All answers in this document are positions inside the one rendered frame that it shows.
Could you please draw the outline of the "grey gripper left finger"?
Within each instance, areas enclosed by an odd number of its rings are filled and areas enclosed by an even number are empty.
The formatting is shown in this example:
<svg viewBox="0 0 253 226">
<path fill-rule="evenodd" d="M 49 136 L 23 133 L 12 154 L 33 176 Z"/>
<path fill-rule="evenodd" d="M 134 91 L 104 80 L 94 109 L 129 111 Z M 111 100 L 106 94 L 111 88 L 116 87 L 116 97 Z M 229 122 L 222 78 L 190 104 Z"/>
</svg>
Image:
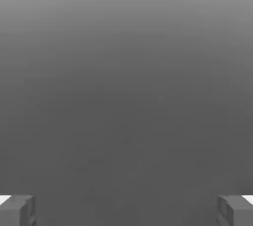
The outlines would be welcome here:
<svg viewBox="0 0 253 226">
<path fill-rule="evenodd" d="M 0 194 L 0 226 L 37 226 L 36 196 Z"/>
</svg>

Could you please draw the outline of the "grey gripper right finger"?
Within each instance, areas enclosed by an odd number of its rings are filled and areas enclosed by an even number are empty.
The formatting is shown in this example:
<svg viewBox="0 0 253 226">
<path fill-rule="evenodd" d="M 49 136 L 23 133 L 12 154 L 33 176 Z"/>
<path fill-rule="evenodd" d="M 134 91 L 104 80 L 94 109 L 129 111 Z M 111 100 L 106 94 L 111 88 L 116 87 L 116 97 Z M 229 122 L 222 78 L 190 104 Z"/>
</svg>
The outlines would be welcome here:
<svg viewBox="0 0 253 226">
<path fill-rule="evenodd" d="M 219 195 L 217 226 L 253 226 L 253 195 Z"/>
</svg>

